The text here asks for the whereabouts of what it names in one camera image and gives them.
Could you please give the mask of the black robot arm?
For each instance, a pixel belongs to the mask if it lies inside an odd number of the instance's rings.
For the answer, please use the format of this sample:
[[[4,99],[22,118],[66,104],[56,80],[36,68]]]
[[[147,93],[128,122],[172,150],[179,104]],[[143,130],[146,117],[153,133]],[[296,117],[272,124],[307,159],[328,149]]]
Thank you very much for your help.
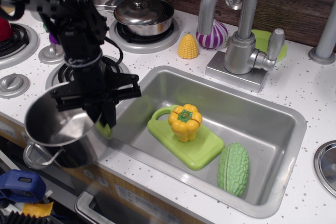
[[[1,11],[6,20],[20,19],[26,10],[37,12],[65,52],[65,64],[74,79],[50,91],[57,109],[82,108],[90,116],[100,114],[103,124],[116,124],[116,105],[141,96],[138,76],[121,73],[118,62],[102,55],[107,41],[106,19],[92,0],[1,0],[14,7],[14,14]]]

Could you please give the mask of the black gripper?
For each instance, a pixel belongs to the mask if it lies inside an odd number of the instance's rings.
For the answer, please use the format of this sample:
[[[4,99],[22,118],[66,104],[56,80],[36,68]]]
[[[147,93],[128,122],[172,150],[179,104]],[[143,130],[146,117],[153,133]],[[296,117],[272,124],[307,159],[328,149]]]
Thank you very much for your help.
[[[72,71],[74,79],[49,91],[56,108],[59,111],[83,108],[93,123],[102,117],[103,126],[113,128],[117,121],[115,105],[141,96],[139,77],[120,72],[123,52],[119,53],[117,61],[104,57],[101,50],[93,55],[90,52],[79,55],[87,59],[73,58],[72,52],[66,53],[65,66]]]

